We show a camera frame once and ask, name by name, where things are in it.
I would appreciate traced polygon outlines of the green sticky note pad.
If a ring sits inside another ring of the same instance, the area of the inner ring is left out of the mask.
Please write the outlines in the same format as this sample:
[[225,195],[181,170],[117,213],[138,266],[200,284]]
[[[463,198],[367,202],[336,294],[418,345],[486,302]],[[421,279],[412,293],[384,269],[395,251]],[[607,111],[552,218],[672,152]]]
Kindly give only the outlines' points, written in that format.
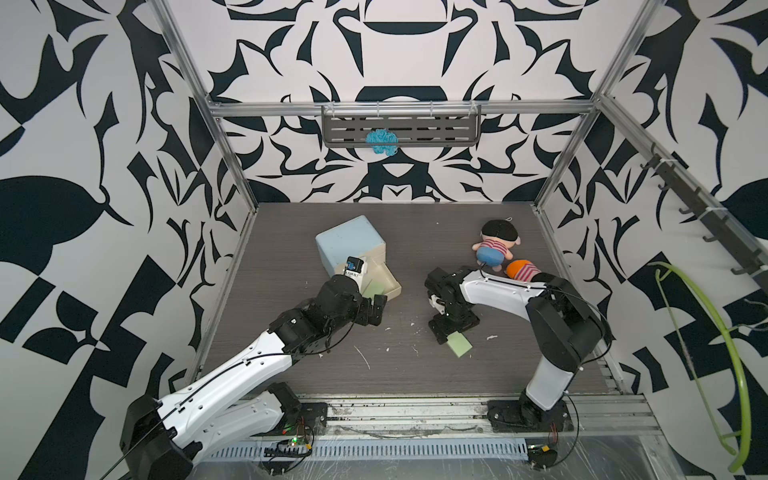
[[373,299],[377,295],[385,295],[387,287],[385,284],[377,281],[371,281],[363,291],[362,295],[365,298]]
[[472,344],[461,332],[453,332],[449,334],[446,337],[446,345],[457,358],[463,357],[473,348]]

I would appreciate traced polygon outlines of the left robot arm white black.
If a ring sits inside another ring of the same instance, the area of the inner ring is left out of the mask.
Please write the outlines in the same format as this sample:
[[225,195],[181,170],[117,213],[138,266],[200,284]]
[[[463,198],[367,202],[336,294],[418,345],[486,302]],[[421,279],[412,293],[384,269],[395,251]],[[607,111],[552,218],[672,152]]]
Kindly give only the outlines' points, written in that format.
[[191,385],[162,398],[144,394],[126,410],[119,446],[133,479],[185,479],[202,459],[251,435],[295,425],[301,404],[273,377],[327,353],[334,334],[378,326],[384,294],[364,297],[344,275],[282,312],[245,349]]

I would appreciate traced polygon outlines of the light blue drawer cabinet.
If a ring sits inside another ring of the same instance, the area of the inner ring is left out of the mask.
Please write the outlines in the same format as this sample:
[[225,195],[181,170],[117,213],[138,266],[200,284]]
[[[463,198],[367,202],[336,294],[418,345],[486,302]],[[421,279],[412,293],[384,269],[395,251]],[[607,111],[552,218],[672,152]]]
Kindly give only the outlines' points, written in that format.
[[319,233],[315,241],[330,276],[342,272],[348,257],[364,259],[369,266],[386,262],[386,242],[364,215]]

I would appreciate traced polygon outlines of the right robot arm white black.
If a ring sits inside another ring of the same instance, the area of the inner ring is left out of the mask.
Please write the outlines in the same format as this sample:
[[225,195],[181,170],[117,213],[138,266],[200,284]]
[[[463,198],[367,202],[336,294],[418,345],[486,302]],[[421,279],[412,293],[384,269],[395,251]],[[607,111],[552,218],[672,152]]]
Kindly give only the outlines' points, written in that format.
[[479,324],[473,311],[476,306],[529,322],[541,359],[520,397],[520,410],[532,419],[555,410],[587,356],[611,336],[609,324],[597,308],[560,277],[522,282],[471,267],[452,273],[436,268],[426,277],[425,287],[436,310],[429,327],[440,344],[451,334]]

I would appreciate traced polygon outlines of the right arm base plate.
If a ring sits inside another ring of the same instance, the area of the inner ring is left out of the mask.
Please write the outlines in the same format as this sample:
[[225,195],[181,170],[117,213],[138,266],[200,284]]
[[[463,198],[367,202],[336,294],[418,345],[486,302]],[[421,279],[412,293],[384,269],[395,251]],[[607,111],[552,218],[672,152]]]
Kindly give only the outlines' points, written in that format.
[[527,397],[486,402],[491,428],[496,433],[552,433],[574,430],[568,406],[561,398],[550,410],[542,410]]

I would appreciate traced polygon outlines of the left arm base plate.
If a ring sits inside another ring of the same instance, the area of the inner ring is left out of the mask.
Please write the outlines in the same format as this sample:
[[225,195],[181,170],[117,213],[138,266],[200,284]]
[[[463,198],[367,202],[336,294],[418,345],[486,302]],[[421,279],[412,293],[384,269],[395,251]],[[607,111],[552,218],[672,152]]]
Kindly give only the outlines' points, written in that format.
[[284,414],[272,430],[255,431],[249,437],[296,435],[301,425],[315,433],[322,433],[327,426],[328,414],[329,405],[326,402],[301,403],[297,412]]

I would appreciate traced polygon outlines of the cream bottom drawer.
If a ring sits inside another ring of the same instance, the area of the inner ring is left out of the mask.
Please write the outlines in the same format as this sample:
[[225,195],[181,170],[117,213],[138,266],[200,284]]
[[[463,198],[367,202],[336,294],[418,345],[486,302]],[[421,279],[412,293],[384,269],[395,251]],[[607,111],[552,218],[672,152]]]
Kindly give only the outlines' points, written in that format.
[[370,263],[367,266],[367,272],[363,281],[363,291],[371,281],[381,282],[386,285],[387,290],[384,296],[388,300],[393,300],[402,292],[402,286],[395,279],[386,264]]

